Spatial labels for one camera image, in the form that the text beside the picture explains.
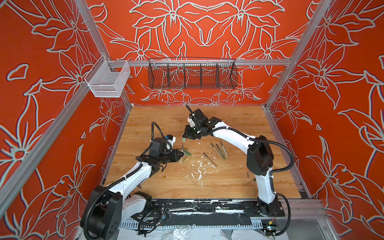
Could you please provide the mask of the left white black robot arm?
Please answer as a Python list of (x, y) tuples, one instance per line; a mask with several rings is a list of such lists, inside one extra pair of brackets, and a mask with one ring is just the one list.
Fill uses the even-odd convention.
[(152, 197), (132, 191), (163, 171), (167, 164), (178, 162), (184, 153), (174, 148), (176, 137), (161, 134), (151, 137), (150, 145), (136, 157), (137, 163), (120, 179), (108, 186), (95, 187), (81, 218), (80, 226), (87, 240), (111, 240), (118, 236), (122, 221), (133, 219), (138, 223), (138, 232), (147, 234), (162, 221), (165, 212), (152, 207)]

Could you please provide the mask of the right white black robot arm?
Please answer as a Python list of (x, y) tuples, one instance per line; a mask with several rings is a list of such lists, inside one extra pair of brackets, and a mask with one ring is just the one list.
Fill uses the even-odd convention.
[[(247, 155), (247, 168), (254, 174), (258, 187), (257, 202), (260, 214), (265, 217), (272, 216), (279, 206), (279, 197), (287, 205), (288, 217), (284, 228), (278, 230), (274, 226), (265, 226), (262, 233), (273, 238), (283, 235), (291, 223), (292, 212), (288, 198), (275, 191), (274, 174), (288, 171), (294, 166), (295, 157), (293, 153), (285, 145), (270, 141), (264, 136), (254, 137), (245, 134), (228, 126), (216, 117), (209, 119), (200, 109), (190, 111), (188, 122), (189, 124), (185, 127), (183, 133), (184, 139), (200, 140), (202, 137), (207, 136), (216, 137), (237, 147)], [(290, 163), (286, 167), (273, 168), (274, 154), (271, 145), (278, 146), (288, 153)]]

